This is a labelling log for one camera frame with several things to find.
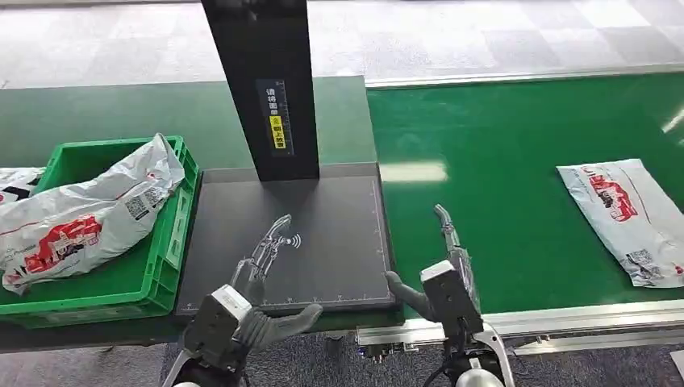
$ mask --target sticker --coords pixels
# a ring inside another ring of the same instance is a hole
[[[285,81],[257,79],[256,87],[271,145],[271,154],[273,156],[294,156],[294,141],[290,130],[290,112]]]

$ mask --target crate handle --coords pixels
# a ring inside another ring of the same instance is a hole
[[[185,189],[179,189],[178,204],[176,205],[176,218],[173,220],[173,231],[169,249],[166,250],[164,259],[175,269],[180,269],[181,258],[186,244],[186,220],[190,216],[191,197]]]

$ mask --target red printed logo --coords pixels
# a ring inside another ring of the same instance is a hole
[[[627,191],[620,184],[609,181],[605,176],[594,173],[586,167],[582,168],[582,171],[589,176],[591,187],[601,198],[603,205],[610,211],[614,220],[624,222],[632,216],[638,215],[632,201],[629,200]]]
[[[91,215],[81,216],[73,222],[54,226],[48,234],[38,242],[38,252],[24,259],[25,266],[6,276],[12,283],[28,273],[41,273],[55,267],[66,257],[79,252],[86,245],[99,242],[102,224]]]

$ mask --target cable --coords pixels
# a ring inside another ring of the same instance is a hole
[[[527,375],[529,375],[529,374],[530,374],[530,370],[529,370],[529,368],[528,368],[528,365],[525,364],[525,363],[523,362],[522,359],[520,359],[520,356],[518,356],[517,353],[515,353],[515,349],[513,349],[513,356],[515,357],[516,360],[518,360],[518,364],[520,364],[520,365],[522,365],[523,367],[525,367],[525,371],[524,371],[524,372],[513,371],[513,370],[511,370],[511,371],[513,372],[513,374],[514,374],[514,375],[518,375],[519,377],[526,377]]]
[[[461,328],[459,332],[459,337],[458,341],[455,343],[456,351],[454,352],[456,355],[461,355],[465,354],[465,344],[468,339],[468,334],[467,334],[467,327],[468,323],[465,321],[464,318],[460,318],[458,320],[458,325]],[[444,363],[436,369],[433,373],[430,374],[429,377],[425,380],[423,383],[423,387],[428,387],[441,373],[444,374],[446,377],[449,378],[451,381],[451,386],[456,385],[455,380],[451,380],[451,377],[449,376],[447,370],[453,363],[453,353],[451,353],[451,346],[453,345],[453,342],[451,339],[447,339],[447,341],[444,343]]]
[[[423,383],[423,387],[428,387],[442,372],[446,371],[448,364],[444,362],[438,369],[430,374],[429,377]]]
[[[242,378],[244,379],[244,385],[246,387],[252,387],[252,383],[249,382],[249,377],[247,376],[247,372],[242,373]]]

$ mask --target yellow warning label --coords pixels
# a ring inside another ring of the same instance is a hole
[[[269,117],[271,122],[271,134],[273,134],[273,145],[276,149],[285,149],[285,132],[282,131],[282,119],[279,115]]]

